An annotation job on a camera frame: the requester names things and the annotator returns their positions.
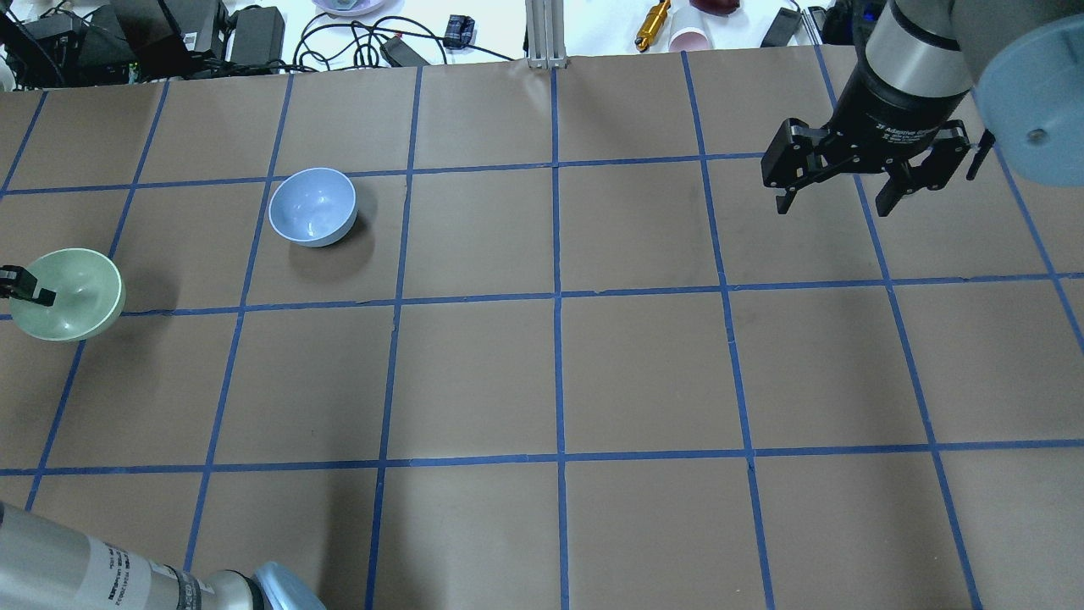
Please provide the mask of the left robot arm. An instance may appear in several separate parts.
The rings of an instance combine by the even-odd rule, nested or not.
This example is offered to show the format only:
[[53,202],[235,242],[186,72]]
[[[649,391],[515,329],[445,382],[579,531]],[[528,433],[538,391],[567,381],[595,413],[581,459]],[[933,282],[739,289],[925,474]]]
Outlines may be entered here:
[[[27,304],[55,337],[90,337],[119,316],[125,286],[102,254],[67,248],[3,267],[3,297]],[[287,567],[198,579],[10,503],[1,534],[4,609],[321,609]]]

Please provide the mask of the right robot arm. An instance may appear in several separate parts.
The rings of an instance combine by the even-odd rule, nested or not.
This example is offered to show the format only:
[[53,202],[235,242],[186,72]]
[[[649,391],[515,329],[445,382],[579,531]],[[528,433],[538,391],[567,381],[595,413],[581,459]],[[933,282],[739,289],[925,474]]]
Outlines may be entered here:
[[889,1],[827,124],[780,124],[763,185],[785,215],[809,185],[885,174],[883,217],[944,189],[970,150],[973,179],[999,147],[1019,176],[1079,189],[1081,46],[1080,1]]

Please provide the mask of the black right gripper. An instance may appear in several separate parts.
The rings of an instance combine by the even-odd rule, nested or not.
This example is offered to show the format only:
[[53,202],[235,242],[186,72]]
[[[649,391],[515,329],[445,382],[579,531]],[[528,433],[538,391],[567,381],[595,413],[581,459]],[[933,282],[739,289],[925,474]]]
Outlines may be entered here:
[[[866,59],[860,59],[826,129],[789,117],[769,143],[761,178],[775,192],[776,212],[788,213],[798,191],[843,169],[880,173],[883,167],[889,178],[875,198],[882,219],[903,197],[924,189],[944,189],[971,150],[964,121],[949,120],[964,95],[915,96],[883,81]],[[922,161],[911,166],[909,159],[926,147]]]

